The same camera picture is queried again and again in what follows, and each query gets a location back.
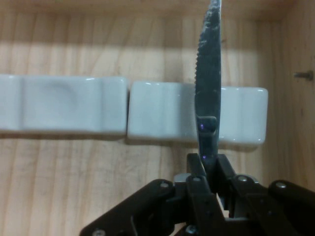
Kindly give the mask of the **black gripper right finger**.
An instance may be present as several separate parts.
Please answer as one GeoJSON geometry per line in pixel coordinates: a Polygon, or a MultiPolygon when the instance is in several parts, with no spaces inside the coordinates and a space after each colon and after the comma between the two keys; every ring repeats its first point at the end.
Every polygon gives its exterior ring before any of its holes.
{"type": "Polygon", "coordinates": [[[246,218],[266,236],[313,236],[315,193],[286,180],[268,187],[236,174],[227,157],[216,160],[215,190],[230,218],[246,218]]]}

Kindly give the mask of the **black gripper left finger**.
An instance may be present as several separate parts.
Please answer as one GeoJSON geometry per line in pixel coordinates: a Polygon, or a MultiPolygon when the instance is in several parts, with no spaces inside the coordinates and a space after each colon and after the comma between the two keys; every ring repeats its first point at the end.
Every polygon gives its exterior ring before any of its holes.
{"type": "Polygon", "coordinates": [[[176,224],[182,233],[208,236],[220,232],[224,216],[215,192],[221,155],[187,156],[191,170],[184,181],[156,179],[85,226],[82,236],[168,236],[176,224]]]}

